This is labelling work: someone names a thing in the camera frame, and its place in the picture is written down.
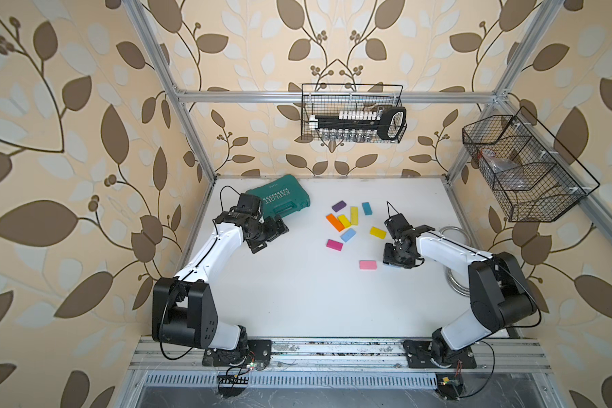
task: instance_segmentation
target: wire basket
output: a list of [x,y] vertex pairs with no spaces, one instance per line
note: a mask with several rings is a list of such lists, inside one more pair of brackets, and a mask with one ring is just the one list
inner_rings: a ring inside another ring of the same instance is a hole
[[302,84],[302,139],[399,143],[407,126],[403,86],[349,85]]
[[520,109],[516,115],[494,115],[467,125],[463,127],[463,144],[509,221],[550,223],[594,192],[600,183],[556,139],[590,180],[581,183],[571,175],[568,165],[558,159],[559,153],[545,148],[535,138],[526,117],[533,116],[530,111],[522,115]]

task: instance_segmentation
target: yellow block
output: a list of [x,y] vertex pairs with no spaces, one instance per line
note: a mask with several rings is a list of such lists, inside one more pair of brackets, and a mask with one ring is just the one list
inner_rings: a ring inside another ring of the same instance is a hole
[[342,216],[338,216],[338,220],[343,224],[344,228],[349,228],[351,226],[351,223],[344,214]]
[[358,225],[358,207],[351,207],[351,225]]
[[384,239],[385,239],[386,234],[387,234],[385,231],[380,230],[380,229],[376,228],[375,226],[373,226],[373,227],[372,227],[372,229],[371,229],[371,230],[369,230],[369,233],[370,233],[370,234],[372,234],[372,235],[374,235],[374,236],[375,236],[375,237],[377,237],[377,238],[382,239],[382,240],[384,240]]

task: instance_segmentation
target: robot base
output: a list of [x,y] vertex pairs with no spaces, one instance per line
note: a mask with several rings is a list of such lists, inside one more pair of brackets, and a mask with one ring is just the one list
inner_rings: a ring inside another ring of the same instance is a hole
[[[430,341],[405,340],[402,344],[403,349],[406,350],[409,368],[441,368],[431,361]],[[471,347],[456,351],[443,363],[444,365],[450,365],[449,368],[455,369],[458,361],[462,363],[463,368],[476,368],[476,359]]]
[[[272,341],[271,340],[248,340],[247,345],[249,351],[254,354],[254,362],[257,364],[257,370],[263,370],[269,365],[269,358],[272,355]],[[214,350],[213,348],[207,348],[204,352],[204,358],[202,359],[202,365],[204,367],[231,367],[227,362],[223,362],[219,357],[220,350]],[[245,361],[238,363],[237,366],[244,367],[252,362],[252,358],[248,355]]]

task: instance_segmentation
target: orange block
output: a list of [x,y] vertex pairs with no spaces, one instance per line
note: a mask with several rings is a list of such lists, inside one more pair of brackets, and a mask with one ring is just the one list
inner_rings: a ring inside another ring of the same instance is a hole
[[334,228],[338,230],[338,233],[344,229],[344,225],[340,221],[338,221],[338,218],[336,218],[333,214],[329,214],[328,216],[326,216],[326,219],[329,220],[331,225],[333,225]]

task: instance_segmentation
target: purple block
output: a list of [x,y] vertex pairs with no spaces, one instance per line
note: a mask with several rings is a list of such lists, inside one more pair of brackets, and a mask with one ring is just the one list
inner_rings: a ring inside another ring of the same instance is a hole
[[335,212],[340,211],[341,209],[343,209],[344,207],[346,207],[346,202],[344,201],[340,201],[338,204],[335,204],[334,206],[332,206],[331,208],[334,209]]
[[331,248],[331,249],[335,249],[336,251],[342,251],[343,250],[343,243],[342,242],[338,242],[338,241],[329,240],[326,243],[326,246]]

